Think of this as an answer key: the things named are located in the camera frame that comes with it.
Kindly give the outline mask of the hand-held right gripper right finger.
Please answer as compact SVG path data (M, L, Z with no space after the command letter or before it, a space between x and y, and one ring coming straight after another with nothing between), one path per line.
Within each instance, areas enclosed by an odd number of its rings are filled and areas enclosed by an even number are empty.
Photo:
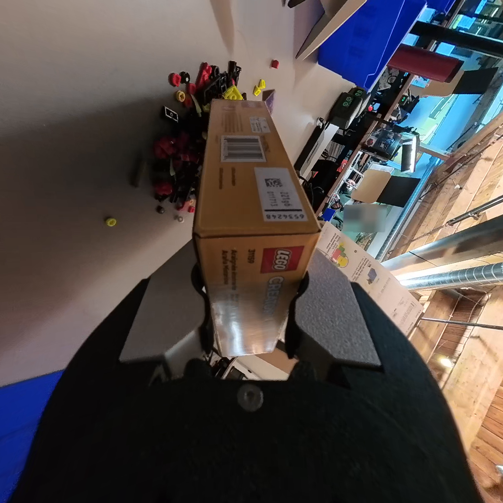
M320 380L344 368L383 371L349 279L320 250L290 303L285 351L310 363Z

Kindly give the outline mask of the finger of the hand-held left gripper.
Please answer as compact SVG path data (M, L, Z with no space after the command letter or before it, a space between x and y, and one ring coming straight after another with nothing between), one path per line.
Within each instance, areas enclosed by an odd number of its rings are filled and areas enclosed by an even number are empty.
M305 60L348 21L367 1L319 1L323 14L312 27L295 58Z

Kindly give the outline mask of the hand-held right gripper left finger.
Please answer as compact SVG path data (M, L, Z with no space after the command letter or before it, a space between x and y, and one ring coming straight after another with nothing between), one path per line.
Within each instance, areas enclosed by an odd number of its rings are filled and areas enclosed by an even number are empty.
M190 240L149 278L119 361L160 363L169 378L181 378L188 362L213 347L209 299Z

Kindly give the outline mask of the pile of toy bricks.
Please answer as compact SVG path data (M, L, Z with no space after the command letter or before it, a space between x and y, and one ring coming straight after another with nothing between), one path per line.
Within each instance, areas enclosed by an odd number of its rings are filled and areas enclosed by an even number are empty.
M194 212L211 101L247 99L247 94L237 89L241 70L232 60L225 72L218 66L202 62L195 80L188 72L173 72L168 76L169 84L177 88L175 100L188 111L184 115L167 106L161 107L160 118L173 126L171 134L154 141L152 151L141 160L131 181L137 187L143 175L149 173L158 214L166 212L167 203L174 205L177 212Z

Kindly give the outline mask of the yellow cardboard toy box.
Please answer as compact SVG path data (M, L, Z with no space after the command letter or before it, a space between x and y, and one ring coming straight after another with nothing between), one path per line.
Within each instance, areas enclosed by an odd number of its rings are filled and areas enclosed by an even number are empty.
M222 356L274 350L320 232L266 104L213 100L193 240Z

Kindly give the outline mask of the blue plastic bin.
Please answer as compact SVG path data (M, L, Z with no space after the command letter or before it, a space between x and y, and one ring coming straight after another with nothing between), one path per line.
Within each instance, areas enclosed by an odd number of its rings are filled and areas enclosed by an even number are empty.
M1 387L1 502L14 492L63 370Z
M319 48L318 65L371 90L426 1L367 1Z

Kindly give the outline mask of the printed instruction sheet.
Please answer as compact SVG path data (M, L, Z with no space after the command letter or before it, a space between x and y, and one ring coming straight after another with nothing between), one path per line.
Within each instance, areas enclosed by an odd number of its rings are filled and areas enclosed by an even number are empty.
M321 223L318 249L350 282L361 286L406 337L410 336L423 306L392 273L329 222Z

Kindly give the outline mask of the small black charger device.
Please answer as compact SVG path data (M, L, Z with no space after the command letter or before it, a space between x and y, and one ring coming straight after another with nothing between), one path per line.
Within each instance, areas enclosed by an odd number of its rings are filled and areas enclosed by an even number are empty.
M362 111L366 108L368 105L368 100L369 100L369 94L368 92L359 87L356 86L352 88L350 91L348 91L348 94L352 98L351 103L349 104L349 110L352 114L359 115L362 113Z
M353 121L356 111L356 102L353 95L344 92L342 93L334 105L330 109L328 122L335 125L339 129L345 130Z

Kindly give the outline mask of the maroon pole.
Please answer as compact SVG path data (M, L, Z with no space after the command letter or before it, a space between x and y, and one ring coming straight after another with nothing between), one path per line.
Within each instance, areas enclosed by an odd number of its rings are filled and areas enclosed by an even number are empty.
M463 60L424 48L400 44L387 66L425 79L450 83L462 69Z

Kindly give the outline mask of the black power adapter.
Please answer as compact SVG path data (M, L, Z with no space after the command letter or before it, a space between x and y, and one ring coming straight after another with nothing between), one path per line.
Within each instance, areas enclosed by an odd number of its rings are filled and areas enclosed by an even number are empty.
M333 136L338 132L339 127L331 122L319 118L308 141L294 163L294 170L298 178L307 180L316 162L332 141Z

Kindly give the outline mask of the studio light panel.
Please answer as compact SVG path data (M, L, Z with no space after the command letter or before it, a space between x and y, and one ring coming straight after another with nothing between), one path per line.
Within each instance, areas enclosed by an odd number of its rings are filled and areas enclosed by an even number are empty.
M412 132L401 140L401 173L414 173L417 164L418 148L420 147L420 136Z

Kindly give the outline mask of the silver ventilation duct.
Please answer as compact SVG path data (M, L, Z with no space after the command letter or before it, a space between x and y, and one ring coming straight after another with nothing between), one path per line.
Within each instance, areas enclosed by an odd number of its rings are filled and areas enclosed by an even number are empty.
M502 262L400 280L409 291L502 285Z
M502 252L502 216L425 244L382 262L393 273L405 274Z

